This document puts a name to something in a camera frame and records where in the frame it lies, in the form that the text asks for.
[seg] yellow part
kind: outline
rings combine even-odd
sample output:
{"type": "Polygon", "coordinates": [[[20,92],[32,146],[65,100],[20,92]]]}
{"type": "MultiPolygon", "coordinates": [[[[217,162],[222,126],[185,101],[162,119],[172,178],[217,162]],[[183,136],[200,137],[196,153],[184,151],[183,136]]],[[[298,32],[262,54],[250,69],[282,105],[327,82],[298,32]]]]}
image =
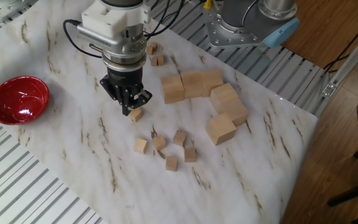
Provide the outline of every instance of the yellow part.
{"type": "Polygon", "coordinates": [[[212,6],[212,3],[211,3],[212,0],[207,0],[204,4],[204,9],[210,9],[211,6],[212,6]]]}

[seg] bowl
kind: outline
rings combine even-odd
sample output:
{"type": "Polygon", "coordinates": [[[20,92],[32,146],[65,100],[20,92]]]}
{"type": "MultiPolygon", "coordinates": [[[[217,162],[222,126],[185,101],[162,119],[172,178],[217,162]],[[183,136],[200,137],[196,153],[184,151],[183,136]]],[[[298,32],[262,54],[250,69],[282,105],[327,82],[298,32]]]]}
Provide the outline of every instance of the bowl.
{"type": "Polygon", "coordinates": [[[44,112],[48,101],[48,86],[39,78],[13,78],[0,86],[0,123],[32,122],[44,112]]]}

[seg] wooden cube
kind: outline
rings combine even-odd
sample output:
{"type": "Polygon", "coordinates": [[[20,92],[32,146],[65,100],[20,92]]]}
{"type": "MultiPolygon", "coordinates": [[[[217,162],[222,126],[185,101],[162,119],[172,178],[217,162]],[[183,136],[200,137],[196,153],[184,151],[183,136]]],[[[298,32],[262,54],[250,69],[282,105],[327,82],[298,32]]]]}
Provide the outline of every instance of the wooden cube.
{"type": "Polygon", "coordinates": [[[196,149],[185,149],[185,162],[196,162],[197,152],[196,149]]]}
{"type": "Polygon", "coordinates": [[[165,104],[175,103],[185,99],[185,89],[180,75],[161,78],[165,104]]]}
{"type": "Polygon", "coordinates": [[[137,139],[134,149],[135,152],[145,154],[147,150],[147,141],[143,139],[137,139]]]}
{"type": "Polygon", "coordinates": [[[231,121],[236,127],[244,124],[249,116],[249,111],[238,98],[223,103],[222,109],[230,116],[231,121]]]}
{"type": "Polygon", "coordinates": [[[218,115],[208,121],[206,132],[215,146],[234,137],[236,127],[227,113],[218,115]]]}
{"type": "Polygon", "coordinates": [[[177,171],[178,169],[178,158],[173,156],[167,157],[167,164],[165,165],[166,170],[177,171]]]}
{"type": "Polygon", "coordinates": [[[185,99],[203,96],[203,77],[201,72],[181,72],[185,88],[185,99]]]}
{"type": "Polygon", "coordinates": [[[158,45],[157,45],[157,43],[156,43],[156,42],[151,42],[151,43],[150,43],[150,47],[152,47],[152,48],[153,48],[153,51],[156,51],[156,50],[157,50],[158,45]]]}
{"type": "Polygon", "coordinates": [[[223,113],[224,110],[222,104],[234,100],[238,97],[239,95],[237,95],[236,91],[233,89],[230,83],[226,83],[212,89],[210,100],[215,110],[218,113],[223,113]]]}
{"type": "Polygon", "coordinates": [[[128,117],[130,117],[130,119],[133,121],[133,122],[138,122],[142,117],[143,117],[143,112],[141,109],[137,108],[137,109],[133,109],[128,117]]]}
{"type": "Polygon", "coordinates": [[[157,63],[159,66],[165,65],[164,54],[161,54],[161,55],[157,54],[157,63]]]}
{"type": "Polygon", "coordinates": [[[157,57],[150,58],[150,63],[153,67],[156,67],[158,65],[157,63],[157,57]]]}
{"type": "Polygon", "coordinates": [[[203,97],[211,96],[211,90],[223,85],[222,73],[219,69],[201,72],[203,77],[203,97]]]}
{"type": "Polygon", "coordinates": [[[173,143],[183,147],[186,143],[187,133],[177,131],[173,137],[173,143]]]}
{"type": "Polygon", "coordinates": [[[146,54],[147,55],[153,55],[153,53],[154,53],[154,50],[153,50],[153,47],[147,47],[146,48],[146,54]]]}
{"type": "Polygon", "coordinates": [[[157,151],[160,151],[167,146],[167,142],[165,141],[163,136],[157,136],[153,138],[153,144],[157,151]]]}

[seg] blue part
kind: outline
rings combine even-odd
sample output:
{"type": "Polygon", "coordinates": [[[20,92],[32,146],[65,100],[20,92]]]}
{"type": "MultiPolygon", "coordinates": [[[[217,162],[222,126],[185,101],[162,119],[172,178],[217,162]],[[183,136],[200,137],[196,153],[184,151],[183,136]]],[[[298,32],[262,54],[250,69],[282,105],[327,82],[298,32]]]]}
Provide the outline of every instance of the blue part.
{"type": "Polygon", "coordinates": [[[267,47],[270,48],[278,47],[280,44],[284,43],[284,41],[290,38],[293,33],[295,33],[295,31],[299,27],[299,24],[300,22],[298,18],[292,19],[276,31],[272,32],[262,41],[262,43],[264,43],[267,47]]]}

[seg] marble surface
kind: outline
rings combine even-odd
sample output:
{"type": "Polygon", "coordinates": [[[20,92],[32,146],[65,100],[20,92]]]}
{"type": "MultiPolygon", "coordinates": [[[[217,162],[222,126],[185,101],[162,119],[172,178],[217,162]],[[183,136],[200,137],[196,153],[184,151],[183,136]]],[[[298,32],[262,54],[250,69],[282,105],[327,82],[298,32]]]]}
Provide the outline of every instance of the marble surface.
{"type": "MultiPolygon", "coordinates": [[[[5,128],[108,223],[279,223],[317,118],[168,30],[152,39],[167,64],[148,60],[144,85],[154,97],[132,123],[98,84],[102,61],[76,51],[63,33],[63,20],[79,19],[92,2],[40,0],[0,29],[0,84],[32,75],[51,93],[36,122],[5,128]],[[205,131],[217,115],[209,99],[165,105],[159,81],[215,68],[250,111],[235,138],[219,146],[205,131]],[[172,144],[178,129],[188,133],[197,162],[184,163],[183,148],[172,144]],[[167,140],[162,153],[151,144],[156,134],[167,140]],[[137,138],[149,141],[146,155],[133,151],[137,138]],[[165,156],[179,158],[177,172],[165,170],[165,156]]],[[[74,27],[69,32],[91,51],[74,27]]]]}

